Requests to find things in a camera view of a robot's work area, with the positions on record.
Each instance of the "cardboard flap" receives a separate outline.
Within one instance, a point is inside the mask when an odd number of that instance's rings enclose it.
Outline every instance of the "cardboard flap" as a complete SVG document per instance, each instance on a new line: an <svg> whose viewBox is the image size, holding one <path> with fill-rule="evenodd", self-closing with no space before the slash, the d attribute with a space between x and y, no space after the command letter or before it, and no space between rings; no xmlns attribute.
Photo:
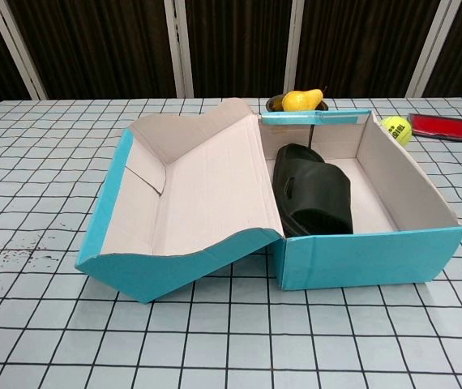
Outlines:
<svg viewBox="0 0 462 389"><path fill-rule="evenodd" d="M164 165L218 134L252 112L240 99L228 99L215 109L194 118L177 115L149 115L130 124L139 143L148 147Z"/></svg>
<svg viewBox="0 0 462 389"><path fill-rule="evenodd" d="M126 160L126 169L144 180L157 193L163 193L166 181L166 167L145 145L132 143Z"/></svg>

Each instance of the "yellow tennis ball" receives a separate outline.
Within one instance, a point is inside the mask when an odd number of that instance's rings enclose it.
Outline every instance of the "yellow tennis ball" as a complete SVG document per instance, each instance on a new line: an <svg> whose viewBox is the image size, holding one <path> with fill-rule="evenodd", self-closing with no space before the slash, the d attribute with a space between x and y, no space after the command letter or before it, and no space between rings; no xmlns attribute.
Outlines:
<svg viewBox="0 0 462 389"><path fill-rule="evenodd" d="M388 116L380 123L386 130L390 131L391 136L402 146L405 146L411 138L411 125L400 116Z"/></svg>

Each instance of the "table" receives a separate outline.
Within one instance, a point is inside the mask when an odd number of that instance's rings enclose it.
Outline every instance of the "table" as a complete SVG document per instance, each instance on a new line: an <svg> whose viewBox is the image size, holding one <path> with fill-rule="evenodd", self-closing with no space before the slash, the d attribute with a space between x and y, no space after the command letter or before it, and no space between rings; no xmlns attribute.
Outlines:
<svg viewBox="0 0 462 389"><path fill-rule="evenodd" d="M462 244L428 284L281 292L253 254L147 305L74 269L122 129L219 102L0 103L0 388L462 387ZM462 99L327 103L462 118ZM462 223L462 143L407 149Z"/></svg>

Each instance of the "open box lid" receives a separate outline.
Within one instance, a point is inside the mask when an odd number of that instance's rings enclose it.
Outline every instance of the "open box lid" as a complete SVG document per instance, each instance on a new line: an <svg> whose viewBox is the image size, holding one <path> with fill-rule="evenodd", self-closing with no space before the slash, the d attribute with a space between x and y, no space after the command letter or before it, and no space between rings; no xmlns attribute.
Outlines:
<svg viewBox="0 0 462 389"><path fill-rule="evenodd" d="M229 99L125 130L76 267L151 301L282 236L258 118Z"/></svg>

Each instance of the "fruit bowl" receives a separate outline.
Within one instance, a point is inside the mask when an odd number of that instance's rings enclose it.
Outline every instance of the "fruit bowl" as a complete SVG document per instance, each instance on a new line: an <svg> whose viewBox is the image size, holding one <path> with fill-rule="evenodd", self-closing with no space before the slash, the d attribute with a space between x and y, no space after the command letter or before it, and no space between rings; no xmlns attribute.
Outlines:
<svg viewBox="0 0 462 389"><path fill-rule="evenodd" d="M269 112L280 112L283 111L283 107L281 106L281 101L283 100L285 94L283 95L276 95L271 97L267 103L265 104L265 108ZM316 107L317 111L328 111L328 105L324 101L321 101L319 105Z"/></svg>

